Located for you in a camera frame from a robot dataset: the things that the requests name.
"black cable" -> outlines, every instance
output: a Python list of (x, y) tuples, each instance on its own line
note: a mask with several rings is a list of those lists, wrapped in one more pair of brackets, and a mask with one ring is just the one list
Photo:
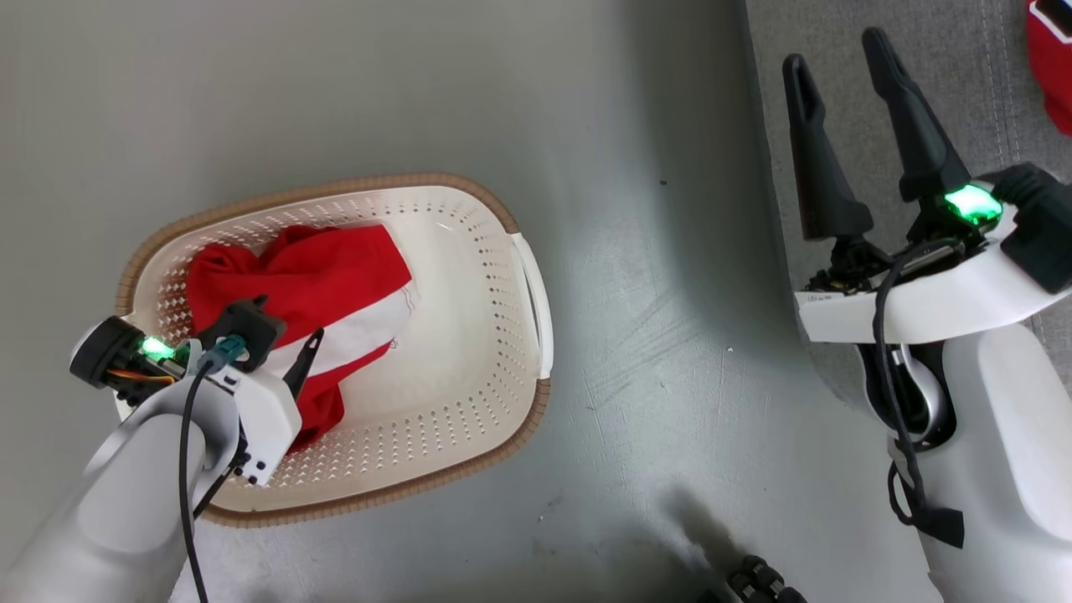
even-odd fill
[(202, 501), (198, 502), (197, 506), (194, 508), (194, 519), (200, 517), (200, 514), (204, 513), (206, 509), (208, 509), (208, 504), (212, 502), (212, 497), (215, 496), (215, 492), (220, 491), (220, 488), (227, 481), (227, 477), (230, 477), (230, 472), (233, 469), (234, 467), (228, 467), (227, 470), (224, 471), (222, 475), (215, 479), (215, 482), (212, 482), (212, 485), (209, 486), (208, 491), (205, 492), (205, 496), (202, 498)]
[(885, 402), (893, 413), (896, 428), (897, 428), (897, 447), (900, 452), (905, 454), (905, 464), (908, 466), (908, 476), (912, 480), (912, 492), (915, 502), (919, 506), (924, 505), (925, 495), (923, 490), (923, 477), (920, 475), (920, 465), (915, 459), (915, 447), (912, 445), (911, 435), (908, 432), (908, 425), (905, 423), (905, 413), (900, 409), (900, 403), (897, 401), (897, 392), (893, 386), (893, 371), (890, 368), (890, 351), (885, 345), (885, 302), (890, 297), (890, 291), (893, 290), (893, 285), (897, 283), (897, 279), (900, 278), (900, 273), (905, 269), (905, 266), (917, 260), (930, 253), (937, 251), (943, 247), (950, 247), (955, 245), (955, 239), (938, 239), (923, 241), (914, 247), (909, 248), (907, 251), (902, 253), (893, 265), (890, 266), (890, 271), (887, 273), (882, 282), (878, 285), (875, 292), (875, 320), (872, 322), (872, 334), (875, 337), (875, 353), (877, 355), (878, 368), (879, 368), (879, 381), (882, 384), (882, 395), (885, 397)]
[(187, 406), (182, 409), (182, 428), (179, 431), (179, 514), (182, 516), (182, 538), (187, 543), (187, 556), (190, 558), (190, 573), (197, 587), (197, 598), (202, 603), (208, 603), (205, 592), (205, 579), (200, 575), (200, 564), (197, 563), (197, 550), (194, 548), (193, 515), (190, 513), (190, 494), (187, 486), (187, 452), (190, 448), (190, 420), (194, 409), (194, 397), (205, 376), (212, 369), (212, 363), (205, 363), (190, 384), (187, 394)]

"gray floor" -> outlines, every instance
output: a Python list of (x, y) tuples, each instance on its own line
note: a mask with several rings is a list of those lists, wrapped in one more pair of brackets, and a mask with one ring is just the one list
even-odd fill
[[(734, 547), (814, 602), (933, 601), (882, 433), (795, 339), (736, 4), (0, 3), (0, 568), (114, 425), (65, 376), (131, 252), (348, 176), (493, 190), (540, 261), (551, 409), (390, 506), (199, 525), (213, 601), (678, 601)], [(175, 600), (192, 601), (189, 575)]]

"green led light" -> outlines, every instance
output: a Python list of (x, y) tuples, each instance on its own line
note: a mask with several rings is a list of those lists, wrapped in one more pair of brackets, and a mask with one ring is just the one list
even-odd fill
[(172, 350), (163, 341), (153, 339), (152, 337), (145, 338), (145, 341), (142, 342), (142, 351), (154, 361), (170, 358), (175, 355), (175, 350)]
[(953, 212), (977, 226), (997, 220), (1003, 211), (1001, 202), (972, 185), (946, 195), (946, 203)]

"orange wire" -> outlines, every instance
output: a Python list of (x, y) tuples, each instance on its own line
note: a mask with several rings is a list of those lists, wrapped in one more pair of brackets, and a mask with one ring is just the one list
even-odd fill
[(130, 379), (131, 381), (164, 381), (167, 383), (175, 383), (175, 378), (168, 374), (152, 376), (152, 374), (142, 374), (138, 372), (132, 372), (129, 370), (109, 369), (108, 374), (114, 374), (116, 377), (121, 377), (123, 379)]

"red cloth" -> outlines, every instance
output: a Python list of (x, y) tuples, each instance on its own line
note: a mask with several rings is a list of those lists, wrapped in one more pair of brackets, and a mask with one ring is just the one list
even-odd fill
[(1045, 93), (1049, 117), (1072, 136), (1072, 5), (1062, 0), (1031, 0), (1028, 8), (1031, 71)]
[[(194, 330), (212, 325), (238, 299), (268, 295), (265, 311), (286, 323), (276, 349), (303, 342), (314, 330), (343, 321), (411, 281), (410, 269), (383, 226), (324, 229), (289, 226), (258, 258), (241, 247), (209, 245), (191, 262), (187, 297)], [(330, 337), (325, 335), (317, 362)], [(298, 411), (301, 430), (291, 452), (342, 421), (339, 382), (387, 352), (390, 340), (338, 368), (310, 373)]]

